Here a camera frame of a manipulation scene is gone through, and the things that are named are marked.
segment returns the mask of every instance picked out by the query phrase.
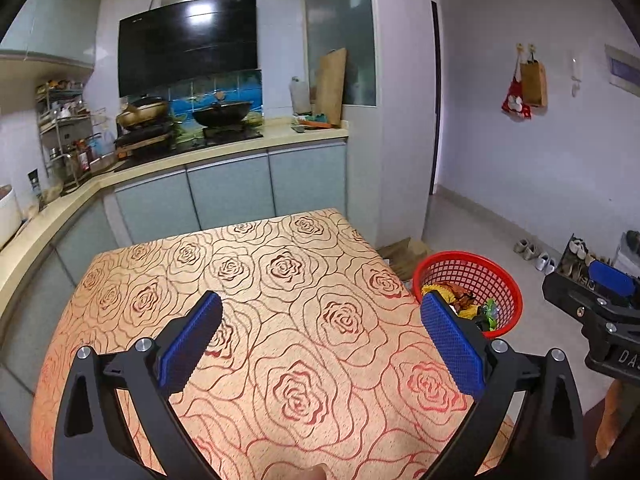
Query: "table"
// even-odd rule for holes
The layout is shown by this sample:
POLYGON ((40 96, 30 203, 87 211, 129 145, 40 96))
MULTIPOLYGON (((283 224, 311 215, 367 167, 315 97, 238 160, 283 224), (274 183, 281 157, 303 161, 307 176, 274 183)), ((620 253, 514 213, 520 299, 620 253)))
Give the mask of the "table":
MULTIPOLYGON (((95 257, 35 395, 31 455, 48 478, 77 349, 116 352, 156 336, 206 290, 222 297, 223 321, 170 402, 225 480, 286 479, 318 463, 335 480, 418 478, 471 406, 415 298, 340 213, 249 222, 95 257)), ((162 471, 130 399, 120 399, 145 464, 162 471)), ((484 467, 510 433, 505 423, 484 467)))

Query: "red plastic basket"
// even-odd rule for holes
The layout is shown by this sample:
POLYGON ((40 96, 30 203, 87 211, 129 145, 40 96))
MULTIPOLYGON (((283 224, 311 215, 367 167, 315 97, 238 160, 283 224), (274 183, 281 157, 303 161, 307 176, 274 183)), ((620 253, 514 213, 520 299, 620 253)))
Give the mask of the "red plastic basket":
POLYGON ((432 254, 414 272, 414 294, 422 301, 422 286, 452 282, 471 291, 479 303, 493 298, 500 308, 498 327, 483 332, 495 339, 511 330, 522 315, 522 294, 511 275, 491 260, 472 253, 446 251, 432 254))

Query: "wok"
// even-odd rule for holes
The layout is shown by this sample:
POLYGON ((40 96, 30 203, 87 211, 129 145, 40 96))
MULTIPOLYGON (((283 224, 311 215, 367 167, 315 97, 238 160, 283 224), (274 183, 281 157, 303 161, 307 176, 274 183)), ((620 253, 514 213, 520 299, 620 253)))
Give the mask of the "wok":
POLYGON ((238 124, 251 110, 250 102, 237 102, 228 104, 212 104, 202 110, 194 110, 193 118, 202 126, 215 128, 218 126, 231 126, 238 124))
POLYGON ((143 97, 127 105, 126 110, 116 117, 123 128, 132 128, 140 123, 152 121, 169 111, 169 103, 161 97, 143 97))

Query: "tiled floor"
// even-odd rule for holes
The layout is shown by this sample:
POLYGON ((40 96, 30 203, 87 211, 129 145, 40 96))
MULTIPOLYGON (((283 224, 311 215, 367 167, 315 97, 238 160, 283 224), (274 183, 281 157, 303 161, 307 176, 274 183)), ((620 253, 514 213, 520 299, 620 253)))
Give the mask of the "tiled floor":
MULTIPOLYGON (((461 250, 485 256, 509 272, 520 287, 524 300, 522 317, 504 339, 518 352, 545 355, 550 348, 562 349, 571 365, 586 412, 602 400, 612 381, 589 370, 584 357, 589 351, 580 334, 580 323, 545 301, 543 274, 531 262, 513 252, 515 240, 442 196, 431 197, 425 242, 433 251, 461 250)), ((514 397, 509 415, 516 419, 522 397, 514 397)))

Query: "basket rim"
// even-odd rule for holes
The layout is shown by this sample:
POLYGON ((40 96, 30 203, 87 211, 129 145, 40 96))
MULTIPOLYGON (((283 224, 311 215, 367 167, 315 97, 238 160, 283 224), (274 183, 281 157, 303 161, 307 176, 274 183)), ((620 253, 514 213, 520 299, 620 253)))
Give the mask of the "basket rim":
POLYGON ((522 316, 522 293, 520 292, 520 287, 513 279, 513 277, 500 265, 492 262, 490 259, 485 258, 484 256, 480 256, 479 254, 465 253, 464 251, 443 251, 441 253, 435 253, 431 256, 427 256, 418 264, 418 266, 414 270, 414 279, 412 286, 414 289, 414 296, 416 297, 418 302, 422 302, 422 283, 420 282, 420 276, 425 271, 425 269, 428 269, 433 264, 450 260, 469 262, 486 267, 491 272, 496 274, 496 276, 502 279, 507 288, 511 291, 514 305, 513 315, 511 316, 509 322, 502 328, 494 330, 493 332, 482 332, 482 334, 487 339, 496 339, 505 335, 508 331, 515 327, 517 322, 520 320, 520 316, 522 316))

